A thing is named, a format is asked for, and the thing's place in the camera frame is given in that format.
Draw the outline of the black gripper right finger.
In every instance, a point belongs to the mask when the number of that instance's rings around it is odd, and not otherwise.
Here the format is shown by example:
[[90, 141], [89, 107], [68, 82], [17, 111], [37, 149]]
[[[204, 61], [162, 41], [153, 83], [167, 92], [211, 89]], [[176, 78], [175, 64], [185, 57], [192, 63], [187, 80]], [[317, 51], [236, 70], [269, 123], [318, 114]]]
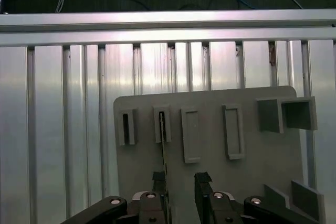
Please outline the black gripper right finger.
[[249, 196], [241, 204], [230, 194], [213, 191], [207, 172], [194, 174], [194, 198], [201, 223], [317, 223], [305, 210], [290, 209], [289, 197], [264, 185], [264, 196]]

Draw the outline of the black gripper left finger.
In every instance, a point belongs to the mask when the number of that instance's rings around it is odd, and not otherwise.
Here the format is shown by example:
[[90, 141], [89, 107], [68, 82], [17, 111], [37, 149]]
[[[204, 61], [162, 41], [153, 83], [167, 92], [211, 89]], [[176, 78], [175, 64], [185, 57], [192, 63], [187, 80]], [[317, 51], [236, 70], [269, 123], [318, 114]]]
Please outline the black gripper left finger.
[[165, 173], [154, 172], [153, 190], [137, 192], [130, 202], [109, 196], [75, 214], [64, 223], [168, 223], [165, 199]]

